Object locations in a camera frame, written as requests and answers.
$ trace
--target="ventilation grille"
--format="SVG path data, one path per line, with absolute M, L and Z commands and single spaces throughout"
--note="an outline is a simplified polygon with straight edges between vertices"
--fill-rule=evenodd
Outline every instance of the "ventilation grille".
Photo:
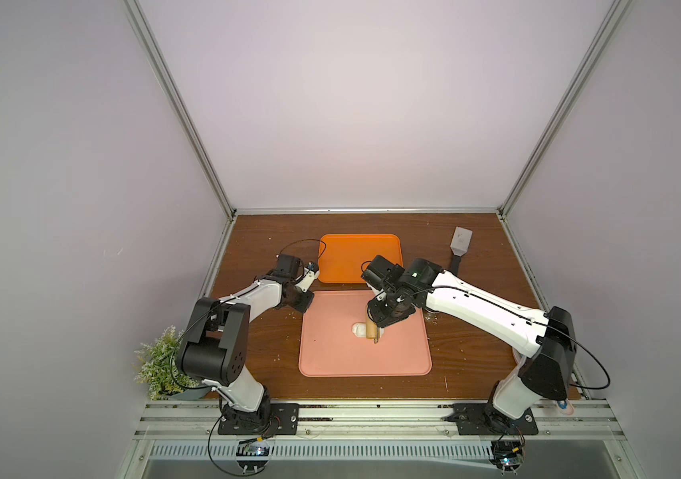
M 418 460 L 486 461 L 491 455 L 487 441 L 306 441 L 278 439 L 269 441 L 269 459 L 291 460 Z M 207 441 L 155 441 L 154 459 L 207 459 Z M 237 443 L 212 441 L 213 459 L 233 458 Z

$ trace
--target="potted plant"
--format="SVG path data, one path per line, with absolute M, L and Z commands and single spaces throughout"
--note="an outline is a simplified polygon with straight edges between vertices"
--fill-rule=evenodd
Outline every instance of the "potted plant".
M 176 368 L 175 355 L 183 336 L 183 330 L 176 332 L 176 327 L 171 326 L 162 333 L 162 336 L 154 340 L 152 344 L 141 344 L 141 349 L 135 351 L 138 360 L 141 361 L 141 368 L 138 369 L 136 382 L 149 385 L 149 399 L 167 399 L 172 395 L 184 392 L 187 389 L 198 388 L 199 394 L 194 396 L 202 397 L 206 392 L 199 388 L 200 384 L 194 379 L 183 374 Z

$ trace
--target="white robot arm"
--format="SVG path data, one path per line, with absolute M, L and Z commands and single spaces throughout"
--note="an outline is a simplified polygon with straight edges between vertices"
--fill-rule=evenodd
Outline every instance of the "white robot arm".
M 242 291 L 198 300 L 179 345 L 177 368 L 226 400 L 222 419 L 237 424 L 238 434 L 263 434 L 273 417 L 269 391 L 245 367 L 250 321 L 273 307 L 308 309 L 314 299 L 308 287 L 319 268 L 301 265 L 297 257 L 280 254 L 274 269 Z M 222 335 L 216 339 L 208 331 Z
M 377 256 L 362 278 L 376 295 L 370 319 L 388 327 L 416 307 L 451 314 L 507 342 L 527 359 L 495 385 L 485 407 L 488 426 L 511 434 L 518 419 L 540 398 L 566 399 L 576 346 L 572 318 L 554 307 L 548 313 L 521 306 L 472 286 L 438 264 L 416 259 L 405 271 Z

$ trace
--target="black cable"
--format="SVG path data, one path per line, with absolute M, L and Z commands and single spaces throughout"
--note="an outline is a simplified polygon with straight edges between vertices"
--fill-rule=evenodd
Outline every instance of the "black cable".
M 539 323 L 539 322 L 537 322 L 537 321 L 532 321 L 532 323 L 534 323 L 534 324 L 539 324 L 539 325 L 541 325 L 541 326 L 548 326 L 547 324 Z M 604 367 L 604 364 L 602 364 L 601 361 L 600 361 L 598 358 L 596 358 L 595 355 L 594 355 L 590 350 L 588 350 L 588 348 L 586 348 L 585 346 L 583 346 L 582 344 L 580 344 L 580 342 L 577 341 L 577 340 L 575 340 L 572 336 L 570 336 L 570 335 L 568 335 L 568 334 L 566 334 L 566 333 L 563 333 L 563 332 L 561 332 L 561 331 L 559 331 L 559 330 L 556 330 L 556 332 L 557 332 L 558 334 L 560 334 L 561 336 L 564 336 L 566 339 L 568 339 L 568 340 L 574 342 L 577 346 L 580 346 L 581 348 L 583 348 L 583 350 L 584 350 L 585 352 L 587 352 L 587 353 L 590 355 L 590 357 L 594 358 L 594 361 L 596 361 L 596 364 L 599 365 L 599 367 L 601 368 L 601 370 L 604 371 L 604 376 L 606 376 L 606 385 L 605 385 L 605 386 L 599 386 L 599 387 L 597 387 L 597 388 L 589 388 L 589 387 L 587 387 L 587 386 L 581 386 L 580 384 L 577 384 L 577 383 L 572 384 L 572 386 L 575 386 L 575 387 L 581 388 L 581 389 L 591 389 L 591 390 L 606 389 L 606 388 L 610 387 L 610 385 L 612 384 L 612 378 L 610 378 L 610 374 L 606 371 L 606 368 Z
M 375 298 L 377 298 L 378 296 L 380 296 L 381 294 L 383 294 L 383 293 L 385 293 L 385 291 L 381 291 L 381 292 L 379 292 L 378 294 L 376 294 L 375 296 L 373 296 L 373 300 L 374 300 Z M 368 301 L 367 303 L 368 303 L 368 306 L 367 306 L 367 317 L 370 318 L 370 321 L 373 321 L 373 315 L 370 313 L 370 306 L 369 306 L 369 303 L 370 303 L 370 302 Z
M 533 323 L 533 324 L 537 324 L 537 325 L 540 325 L 540 326 L 548 327 L 547 324 L 539 323 L 539 322 L 537 322 L 537 321 L 532 321 L 530 318 L 524 317 L 524 316 L 520 315 L 519 313 L 517 313 L 516 311 L 509 310 L 508 308 L 503 307 L 503 306 L 501 306 L 501 305 L 499 305 L 499 304 L 497 304 L 497 303 L 495 303 L 495 302 L 493 302 L 493 301 L 490 301 L 490 300 L 488 300 L 488 299 L 485 298 L 485 297 L 481 297 L 481 296 L 478 296 L 478 295 L 476 295 L 476 294 L 471 294 L 470 291 L 462 290 L 462 289 L 460 289 L 459 287 L 447 286 L 447 285 L 444 285 L 444 286 L 434 286 L 434 287 L 431 287 L 431 288 L 426 288 L 425 290 L 417 291 L 417 292 L 413 293 L 412 296 L 414 296 L 415 294 L 420 294 L 420 293 L 424 293 L 424 292 L 433 292 L 434 290 L 438 290 L 438 289 L 440 289 L 440 288 L 447 288 L 447 289 L 452 289 L 452 290 L 460 291 L 460 292 L 462 292 L 462 293 L 464 293 L 464 294 L 467 294 L 467 295 L 469 295 L 469 296 L 471 296 L 471 297 L 479 298 L 480 300 L 486 301 L 487 303 L 490 303 L 490 304 L 492 304 L 492 305 L 494 305 L 494 306 L 497 306 L 497 307 L 499 307 L 499 308 L 502 309 L 502 310 L 508 311 L 509 313 L 513 314 L 514 316 L 517 316 L 517 317 L 521 318 L 521 319 L 524 320 L 524 321 L 527 321 L 528 323 Z M 587 352 L 588 355 L 589 355 L 590 357 L 594 358 L 594 361 L 596 361 L 596 364 L 599 365 L 599 367 L 601 368 L 601 370 L 604 371 L 604 376 L 606 376 L 606 384 L 605 384 L 604 386 L 599 386 L 599 387 L 597 387 L 597 388 L 592 388 L 592 387 L 588 387 L 588 386 L 582 386 L 581 384 L 578 384 L 577 382 L 571 384 L 571 386 L 575 386 L 576 388 L 581 388 L 581 389 L 589 389 L 589 390 L 592 390 L 592 391 L 599 390 L 599 389 L 606 389 L 606 388 L 610 387 L 610 385 L 612 384 L 612 378 L 610 378 L 610 374 L 606 371 L 606 368 L 604 367 L 604 364 L 602 364 L 601 361 L 600 361 L 598 358 L 596 358 L 596 356 L 595 356 L 590 350 L 588 350 L 588 348 L 586 348 L 585 346 L 583 346 L 579 341 L 575 340 L 572 336 L 570 336 L 570 335 L 568 335 L 568 334 L 566 334 L 566 333 L 563 333 L 563 332 L 561 332 L 561 331 L 559 331 L 559 330 L 555 330 L 555 331 L 556 331 L 557 333 L 559 333 L 561 336 L 564 336 L 566 339 L 568 339 L 568 340 L 574 342 L 577 346 L 583 348 L 583 350 L 584 350 L 585 352 Z
M 298 244 L 298 243 L 301 243 L 301 242 L 303 242 L 303 241 L 318 241 L 318 242 L 320 242 L 321 244 L 324 244 L 325 247 L 323 247 L 323 248 L 322 248 L 322 251 L 319 252 L 319 256 L 317 257 L 317 261 L 319 261 L 319 258 L 322 257 L 322 254 L 325 254 L 325 251 L 327 250 L 327 243 L 325 243 L 324 241 L 322 241 L 322 240 L 317 240 L 317 239 L 314 239 L 314 238 L 306 238 L 306 239 L 302 239 L 302 240 L 298 240 L 298 241 L 293 241 L 292 243 L 288 244 L 287 246 L 285 246 L 285 247 L 283 247 L 281 250 L 279 250 L 279 254 L 282 254 L 282 252 L 283 252 L 284 250 L 286 250 L 287 248 L 289 248 L 289 247 L 292 246 L 293 244 Z
M 298 268 L 298 270 L 301 272 L 301 275 L 300 275 L 298 278 L 296 278 L 296 279 L 294 279 L 293 281 L 291 281 L 293 284 L 298 284 L 298 283 L 300 283 L 301 281 L 303 281 L 303 278 L 306 277 L 306 269 L 305 269 L 305 265 L 303 264 L 303 260 L 300 259 L 300 258 L 298 258 L 298 259 L 297 259 L 297 262 L 298 262 L 298 263 L 297 263 L 297 268 Z
M 518 426 L 516 426 L 516 432 L 519 433 L 519 438 L 521 439 L 521 445 L 519 446 L 519 449 L 521 449 L 521 460 L 525 461 L 527 459 L 527 450 L 525 449 L 527 439 L 525 438 L 525 435 L 521 434 L 521 429 L 519 429 Z
M 247 293 L 250 293 L 250 292 L 258 289 L 258 286 L 260 286 L 260 285 L 259 284 L 252 284 L 251 286 L 252 287 L 248 291 L 240 291 L 238 293 L 230 294 L 229 296 L 224 296 L 223 298 L 220 298 L 222 300 L 226 300 L 226 301 L 221 301 L 221 302 L 222 303 L 228 303 L 231 300 L 239 300 L 242 296 L 246 295 Z
M 173 380 L 173 382 L 176 384 L 176 386 L 182 388 L 183 390 L 188 391 L 189 389 L 205 389 L 205 388 L 211 388 L 212 386 L 204 385 L 204 386 L 194 386 L 194 387 L 189 387 L 189 386 L 182 386 L 178 380 L 176 379 L 176 376 L 173 374 L 173 367 L 175 366 L 175 363 L 173 362 L 173 359 L 178 355 L 178 349 L 181 347 L 181 343 L 183 342 L 183 338 L 186 336 L 186 333 L 189 332 L 194 326 L 197 325 L 199 321 L 202 320 L 202 318 L 210 317 L 210 311 L 206 311 L 204 314 L 202 314 L 200 317 L 192 323 L 191 326 L 187 327 L 185 331 L 183 331 L 183 334 L 181 335 L 180 338 L 178 338 L 178 344 L 176 345 L 176 348 L 173 350 L 173 354 L 170 355 L 170 361 L 168 363 L 170 364 L 170 378 Z
M 261 474 L 264 471 L 264 469 L 266 469 L 266 464 L 264 464 L 263 467 L 261 467 L 260 471 L 251 472 L 249 474 L 245 473 L 245 471 L 242 471 L 242 474 L 234 474 L 233 472 L 228 472 L 226 469 L 223 469 L 220 465 L 217 465 L 216 462 L 212 460 L 212 454 L 210 453 L 210 439 L 212 437 L 212 432 L 216 429 L 216 427 L 218 426 L 218 423 L 220 422 L 221 418 L 223 417 L 223 410 L 221 409 L 222 405 L 223 405 L 223 401 L 221 400 L 221 398 L 219 398 L 218 399 L 218 410 L 221 412 L 221 415 L 218 416 L 215 424 L 212 425 L 212 427 L 210 428 L 210 432 L 207 435 L 207 457 L 210 459 L 210 462 L 212 463 L 212 465 L 216 466 L 216 469 L 221 471 L 223 474 L 229 474 L 230 476 L 234 476 L 234 477 L 250 477 L 250 476 L 255 476 L 257 474 Z M 258 438 L 254 439 L 250 442 L 255 442 L 255 441 L 258 441 Z
M 503 437 L 505 437 L 505 433 L 501 434 L 500 437 L 498 437 L 498 440 L 495 441 L 495 445 L 492 446 L 492 457 L 495 457 L 495 449 L 498 448 L 498 444 L 500 444 L 500 441 L 503 440 Z

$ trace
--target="wooden tabletop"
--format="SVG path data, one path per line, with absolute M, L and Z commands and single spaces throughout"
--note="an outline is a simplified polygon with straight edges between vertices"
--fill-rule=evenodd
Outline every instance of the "wooden tabletop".
M 286 245 L 326 234 L 393 234 L 402 243 L 404 267 L 417 257 L 449 266 L 455 226 L 473 231 L 459 276 L 516 303 L 538 307 L 508 238 L 495 215 L 269 215 L 239 216 L 212 289 L 222 297 L 250 285 L 274 267 Z M 316 261 L 316 241 L 287 254 Z M 313 291 L 366 289 L 365 284 L 324 284 Z M 433 367 L 425 376 L 308 378 L 298 371 L 302 315 L 289 307 L 269 310 L 250 325 L 247 367 L 280 399 L 476 398 L 486 399 L 515 367 L 511 348 L 477 327 L 446 314 L 426 321 Z

